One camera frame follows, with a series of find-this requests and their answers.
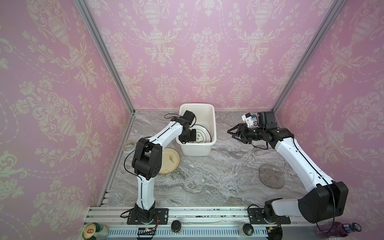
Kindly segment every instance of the ceramic plate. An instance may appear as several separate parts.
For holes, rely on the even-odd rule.
[[[191,127],[191,129],[196,129],[196,141],[193,143],[211,142],[211,135],[205,127],[201,125],[195,125]]]
[[[159,174],[169,174],[175,171],[180,165],[180,155],[172,148],[163,150],[161,168]]]

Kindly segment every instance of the plastic tub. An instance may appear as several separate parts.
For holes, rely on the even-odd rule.
[[[196,116],[196,124],[205,127],[211,134],[211,142],[182,144],[179,138],[176,142],[180,145],[181,151],[186,156],[208,156],[211,153],[212,146],[216,143],[216,117],[215,108],[210,104],[204,103],[186,103],[180,106],[179,114],[183,115],[185,111],[191,111]]]

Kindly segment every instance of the beige plate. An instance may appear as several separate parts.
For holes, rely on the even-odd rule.
[[[180,165],[180,155],[172,148],[163,150],[160,174],[169,174],[175,171]]]

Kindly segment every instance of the canned drink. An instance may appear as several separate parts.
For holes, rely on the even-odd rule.
[[[85,240],[103,240],[109,233],[108,226],[93,222],[88,224],[83,231],[83,239]]]

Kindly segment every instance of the marble countertop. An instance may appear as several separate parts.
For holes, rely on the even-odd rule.
[[[129,140],[137,142],[142,137],[153,136],[164,128],[169,112],[136,112]],[[234,127],[241,123],[241,115],[247,112],[216,112],[216,125]],[[218,137],[225,138],[224,132]],[[154,196],[157,206],[241,206],[264,205],[274,198],[301,198],[306,194],[304,186],[294,170],[274,149],[262,150],[235,139],[221,140],[212,147],[211,154],[204,157],[184,156],[180,146],[173,140],[167,147],[175,149],[181,157],[177,170],[167,175],[157,175]],[[253,142],[265,147],[265,143]],[[126,166],[131,167],[133,154]],[[137,199],[137,179],[127,173],[121,159],[112,183],[108,206],[134,206]],[[269,188],[259,179],[258,169],[269,163],[280,167],[285,174],[281,189]]]

